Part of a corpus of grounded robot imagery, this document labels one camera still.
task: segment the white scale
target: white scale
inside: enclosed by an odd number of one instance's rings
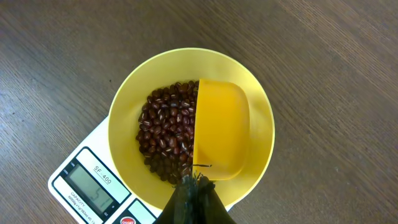
[[[152,224],[162,211],[140,201],[117,173],[107,117],[50,176],[49,190],[78,223]]]

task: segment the adzuki bean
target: adzuki bean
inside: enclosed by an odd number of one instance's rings
[[[171,184],[192,174],[193,138],[199,81],[152,91],[139,116],[139,151],[144,164]]]

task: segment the plastic scoop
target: plastic scoop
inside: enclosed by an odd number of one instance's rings
[[[229,82],[201,79],[193,148],[193,173],[228,180],[241,171],[248,152],[249,104]]]

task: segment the scale button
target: scale button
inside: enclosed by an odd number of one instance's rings
[[[136,224],[136,220],[131,217],[123,217],[120,220],[120,224]]]

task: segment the wooden table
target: wooden table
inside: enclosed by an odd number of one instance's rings
[[[1,1],[0,223],[73,223],[50,174],[127,75],[179,47],[264,87],[271,163],[237,223],[398,223],[395,0]]]

